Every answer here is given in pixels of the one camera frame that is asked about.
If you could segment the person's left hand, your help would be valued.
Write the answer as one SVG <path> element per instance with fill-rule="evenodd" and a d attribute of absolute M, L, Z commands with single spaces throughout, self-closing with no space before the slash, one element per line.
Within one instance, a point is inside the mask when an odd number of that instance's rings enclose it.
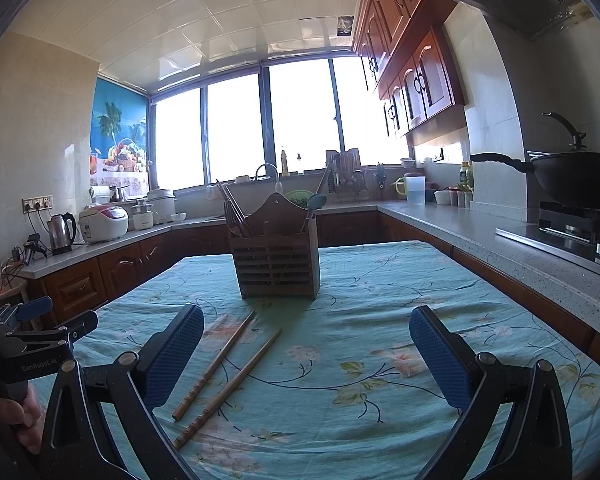
<path fill-rule="evenodd" d="M 32 454 L 38 454 L 41 449 L 44 416 L 45 410 L 30 382 L 21 403 L 0 398 L 0 424 L 15 427 L 18 441 Z"/>

